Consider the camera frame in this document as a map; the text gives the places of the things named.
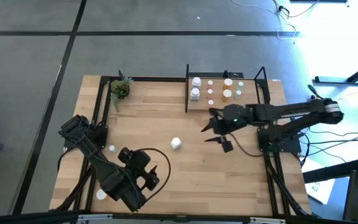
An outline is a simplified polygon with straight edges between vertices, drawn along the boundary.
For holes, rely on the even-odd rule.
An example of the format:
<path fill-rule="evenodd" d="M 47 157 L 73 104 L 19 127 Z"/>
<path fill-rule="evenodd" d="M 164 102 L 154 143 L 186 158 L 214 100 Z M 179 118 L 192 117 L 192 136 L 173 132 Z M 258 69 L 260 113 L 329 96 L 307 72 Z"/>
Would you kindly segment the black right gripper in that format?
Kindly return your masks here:
<path fill-rule="evenodd" d="M 252 112 L 246 106 L 231 104 L 223 109 L 215 108 L 213 114 L 215 119 L 209 120 L 208 124 L 201 130 L 202 133 L 212 129 L 215 134 L 229 134 L 253 122 Z M 222 146 L 225 153 L 234 149 L 232 142 L 228 141 L 225 136 L 207 139 L 205 142 L 217 142 Z"/>

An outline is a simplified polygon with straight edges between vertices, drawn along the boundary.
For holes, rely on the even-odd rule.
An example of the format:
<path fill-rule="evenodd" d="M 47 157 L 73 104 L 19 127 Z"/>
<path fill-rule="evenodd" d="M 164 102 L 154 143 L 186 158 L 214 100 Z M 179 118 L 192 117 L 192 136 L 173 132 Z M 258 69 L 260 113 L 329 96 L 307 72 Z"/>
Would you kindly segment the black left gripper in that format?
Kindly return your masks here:
<path fill-rule="evenodd" d="M 153 191 L 153 189 L 160 182 L 160 179 L 157 177 L 156 169 L 157 166 L 154 166 L 150 172 L 144 172 L 137 175 L 137 177 L 141 177 L 145 180 L 145 183 L 142 187 L 137 186 L 138 190 L 143 191 L 145 188 L 148 188 L 150 191 Z"/>

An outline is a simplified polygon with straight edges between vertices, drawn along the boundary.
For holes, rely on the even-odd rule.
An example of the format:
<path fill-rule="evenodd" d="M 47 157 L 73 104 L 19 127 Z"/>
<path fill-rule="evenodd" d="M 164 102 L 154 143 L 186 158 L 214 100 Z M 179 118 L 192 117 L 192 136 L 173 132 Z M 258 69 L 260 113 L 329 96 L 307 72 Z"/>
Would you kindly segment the black box behind shelf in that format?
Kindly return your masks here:
<path fill-rule="evenodd" d="M 243 73 L 241 72 L 229 72 L 227 70 L 223 73 L 224 78 L 244 78 Z"/>

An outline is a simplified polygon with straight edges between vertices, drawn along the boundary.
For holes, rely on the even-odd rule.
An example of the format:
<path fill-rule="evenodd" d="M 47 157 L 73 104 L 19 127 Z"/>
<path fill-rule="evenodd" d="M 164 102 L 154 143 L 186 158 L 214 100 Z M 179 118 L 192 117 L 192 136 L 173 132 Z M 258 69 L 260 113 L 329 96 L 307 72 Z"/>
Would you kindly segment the green potted plant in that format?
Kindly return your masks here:
<path fill-rule="evenodd" d="M 131 77 L 124 76 L 120 70 L 118 70 L 118 72 L 119 79 L 112 81 L 110 94 L 111 103 L 116 112 L 119 112 L 119 101 L 129 96 L 131 84 L 133 82 Z"/>

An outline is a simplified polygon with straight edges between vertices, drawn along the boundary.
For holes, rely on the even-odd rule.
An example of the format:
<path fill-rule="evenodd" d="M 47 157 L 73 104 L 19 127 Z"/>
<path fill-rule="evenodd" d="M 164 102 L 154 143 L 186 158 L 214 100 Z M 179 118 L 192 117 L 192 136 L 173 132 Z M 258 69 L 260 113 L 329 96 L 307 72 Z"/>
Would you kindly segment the white printed paper sheet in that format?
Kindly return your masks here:
<path fill-rule="evenodd" d="M 303 167 L 301 168 L 302 172 L 309 172 L 312 170 L 323 168 L 321 164 L 317 162 L 306 159 Z M 334 179 L 324 180 L 319 182 L 312 182 L 305 184 L 306 192 L 308 196 L 312 197 L 313 199 L 317 200 L 319 203 L 326 205 L 328 203 L 329 197 L 331 195 L 333 186 L 334 186 Z"/>

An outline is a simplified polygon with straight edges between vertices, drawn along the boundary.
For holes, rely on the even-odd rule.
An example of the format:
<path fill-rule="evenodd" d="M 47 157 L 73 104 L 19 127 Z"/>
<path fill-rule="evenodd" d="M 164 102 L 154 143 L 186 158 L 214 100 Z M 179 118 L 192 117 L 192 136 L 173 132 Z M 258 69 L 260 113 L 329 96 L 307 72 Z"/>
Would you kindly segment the black floor beam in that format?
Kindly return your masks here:
<path fill-rule="evenodd" d="M 353 170 L 358 171 L 358 160 L 304 172 L 303 178 L 305 183 L 308 184 L 350 176 Z"/>

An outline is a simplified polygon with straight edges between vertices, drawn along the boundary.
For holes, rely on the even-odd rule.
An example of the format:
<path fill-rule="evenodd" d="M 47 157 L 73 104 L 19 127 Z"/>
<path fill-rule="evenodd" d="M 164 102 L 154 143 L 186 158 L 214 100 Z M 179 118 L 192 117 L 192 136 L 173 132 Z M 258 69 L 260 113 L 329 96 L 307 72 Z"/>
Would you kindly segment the black desk leg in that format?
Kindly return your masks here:
<path fill-rule="evenodd" d="M 358 85 L 358 71 L 349 77 L 316 76 L 314 78 L 314 82 L 315 83 L 324 83 L 324 84 Z"/>

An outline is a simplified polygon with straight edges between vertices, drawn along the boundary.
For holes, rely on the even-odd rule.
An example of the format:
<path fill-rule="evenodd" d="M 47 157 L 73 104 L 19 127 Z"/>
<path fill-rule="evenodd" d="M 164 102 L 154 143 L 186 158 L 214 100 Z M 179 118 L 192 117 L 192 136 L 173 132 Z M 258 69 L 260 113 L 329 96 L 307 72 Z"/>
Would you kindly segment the wooden shelf with black frame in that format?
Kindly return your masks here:
<path fill-rule="evenodd" d="M 232 96 L 227 102 L 222 101 L 223 85 L 225 78 L 223 77 L 224 72 L 189 72 L 186 71 L 185 82 L 186 82 L 186 93 L 185 93 L 185 111 L 208 111 L 209 108 L 223 108 L 229 104 L 255 104 L 255 103 L 269 103 L 270 93 L 269 84 L 265 72 L 265 68 L 261 67 L 254 78 L 231 78 L 233 85 L 231 87 Z M 198 101 L 190 100 L 190 91 L 192 89 L 191 81 L 194 77 L 201 78 L 200 87 L 200 99 Z M 212 98 L 207 98 L 207 82 L 208 80 L 213 81 Z M 242 95 L 235 99 L 236 87 L 238 82 L 244 82 L 242 89 Z M 214 105 L 209 106 L 208 101 L 213 100 Z"/>

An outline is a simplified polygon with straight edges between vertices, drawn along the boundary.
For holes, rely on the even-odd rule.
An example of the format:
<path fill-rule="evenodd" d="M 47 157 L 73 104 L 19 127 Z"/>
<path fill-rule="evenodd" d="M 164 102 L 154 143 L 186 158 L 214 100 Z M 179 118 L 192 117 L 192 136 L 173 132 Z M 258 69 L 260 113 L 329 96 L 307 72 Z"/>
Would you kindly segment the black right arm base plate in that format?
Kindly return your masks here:
<path fill-rule="evenodd" d="M 299 138 L 301 134 L 293 134 L 287 137 L 273 139 L 270 137 L 268 129 L 258 129 L 257 138 L 259 149 L 263 153 L 268 152 L 301 152 Z"/>

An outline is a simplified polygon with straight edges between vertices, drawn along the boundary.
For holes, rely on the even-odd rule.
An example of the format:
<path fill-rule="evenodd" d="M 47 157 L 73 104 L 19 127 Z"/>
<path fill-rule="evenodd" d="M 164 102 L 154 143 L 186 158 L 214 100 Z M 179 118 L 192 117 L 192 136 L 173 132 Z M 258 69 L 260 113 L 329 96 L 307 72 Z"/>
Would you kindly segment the black table rail frame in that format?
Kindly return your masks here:
<path fill-rule="evenodd" d="M 93 117 L 101 76 L 85 75 L 73 114 Z M 224 153 L 214 142 L 212 130 L 201 133 L 207 125 L 207 110 L 195 110 L 190 102 L 185 112 L 185 78 L 151 78 L 132 82 L 130 95 L 122 100 L 120 112 L 111 108 L 106 157 L 119 165 L 117 153 L 123 147 L 152 147 L 163 151 L 170 160 L 172 173 L 166 186 L 135 215 L 214 215 L 271 216 L 272 207 L 263 158 L 245 155 L 235 143 Z M 182 146 L 172 150 L 170 141 L 178 137 Z M 285 184 L 295 200 L 311 213 L 298 159 L 280 155 Z M 62 159 L 50 208 L 58 207 L 78 182 L 83 155 L 75 149 Z"/>

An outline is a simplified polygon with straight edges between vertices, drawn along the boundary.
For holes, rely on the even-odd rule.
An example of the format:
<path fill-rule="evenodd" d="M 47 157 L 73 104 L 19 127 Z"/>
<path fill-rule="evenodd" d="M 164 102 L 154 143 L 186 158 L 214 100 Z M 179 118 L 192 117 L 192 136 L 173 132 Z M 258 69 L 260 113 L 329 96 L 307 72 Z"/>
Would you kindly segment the silver frame bracket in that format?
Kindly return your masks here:
<path fill-rule="evenodd" d="M 77 222 L 87 223 L 93 220 L 107 220 L 112 219 L 112 214 L 87 214 L 87 215 L 79 215 Z"/>
<path fill-rule="evenodd" d="M 250 217 L 249 224 L 286 224 L 286 221 L 277 218 Z"/>

